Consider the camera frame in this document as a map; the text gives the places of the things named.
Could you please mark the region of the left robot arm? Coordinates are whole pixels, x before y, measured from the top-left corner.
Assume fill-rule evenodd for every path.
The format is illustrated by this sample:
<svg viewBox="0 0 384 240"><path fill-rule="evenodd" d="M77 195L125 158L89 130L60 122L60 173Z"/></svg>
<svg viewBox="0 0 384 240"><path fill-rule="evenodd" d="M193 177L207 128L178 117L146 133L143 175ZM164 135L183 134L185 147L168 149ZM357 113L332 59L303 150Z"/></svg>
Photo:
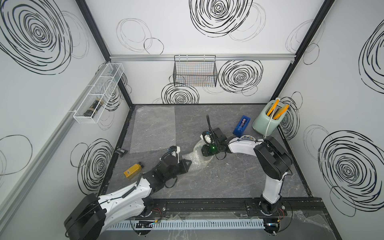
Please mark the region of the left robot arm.
<svg viewBox="0 0 384 240"><path fill-rule="evenodd" d="M107 195L86 195L64 221L66 237L71 240L96 240L101 233L121 221L148 216L154 208L151 195L166 182L186 174L191 160L166 156L135 183Z"/></svg>

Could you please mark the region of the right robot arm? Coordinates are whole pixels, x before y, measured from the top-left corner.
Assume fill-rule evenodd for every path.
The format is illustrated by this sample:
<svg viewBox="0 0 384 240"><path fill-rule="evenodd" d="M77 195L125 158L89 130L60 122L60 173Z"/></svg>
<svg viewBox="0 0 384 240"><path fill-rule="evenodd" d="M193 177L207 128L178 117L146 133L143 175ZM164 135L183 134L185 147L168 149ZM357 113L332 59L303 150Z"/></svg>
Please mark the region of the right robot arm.
<svg viewBox="0 0 384 240"><path fill-rule="evenodd" d="M281 190L286 176L292 173L293 160L286 149L272 136L255 139L249 135L228 139L220 128L205 131L200 135L205 142L202 154L205 157L219 153L245 154L254 156L266 175L259 208L266 216L278 211L281 202Z"/></svg>

